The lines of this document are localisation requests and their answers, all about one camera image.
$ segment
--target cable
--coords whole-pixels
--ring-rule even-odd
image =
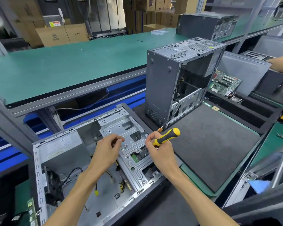
[[[106,96],[108,96],[108,94],[109,94],[110,92],[109,92],[109,89],[108,89],[108,88],[106,88],[106,90],[108,91],[108,93],[107,93],[105,96],[103,96],[102,98],[100,98],[99,100],[97,100],[96,102],[94,102],[93,104],[91,104],[91,105],[89,105],[89,106],[87,106],[87,107],[85,107],[85,108],[58,108],[58,109],[56,109],[56,111],[57,111],[57,110],[60,110],[60,109],[83,110],[83,109],[91,108],[91,107],[94,106],[96,103],[98,103],[99,101],[101,101],[103,98],[105,98]]]
[[[175,111],[175,113],[172,114],[172,116],[157,130],[158,132],[162,132],[163,129],[164,129],[164,126],[175,116],[175,114],[178,112],[179,110],[179,105],[180,105],[180,102],[178,100],[173,100],[175,102],[178,103],[178,107],[177,107],[177,110]]]
[[[61,186],[64,185],[64,183],[69,179],[70,175],[71,175],[75,170],[77,170],[77,169],[80,169],[81,172],[83,172],[83,169],[82,169],[81,167],[76,167],[76,168],[74,168],[74,169],[69,173],[69,175],[68,175],[67,178],[64,180],[64,182],[61,183]]]

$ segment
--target yellow screwdriver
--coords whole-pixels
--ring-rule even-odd
[[[168,140],[174,139],[180,135],[178,128],[171,128],[166,134],[162,135],[158,139],[152,140],[151,142],[155,147],[159,147],[161,144],[167,142]]]

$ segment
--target green circuit board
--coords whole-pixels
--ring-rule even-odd
[[[241,82],[242,80],[217,70],[208,88],[215,93],[228,97]]]

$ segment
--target hand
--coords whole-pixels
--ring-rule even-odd
[[[124,137],[116,134],[110,134],[99,140],[88,169],[92,169],[99,177],[105,173],[117,159],[124,140]]]
[[[154,164],[164,176],[170,179],[170,176],[176,173],[179,167],[177,165],[173,147],[170,141],[161,144],[158,149],[153,146],[151,140],[159,137],[161,137],[161,134],[155,131],[148,135],[145,144],[149,150]]]

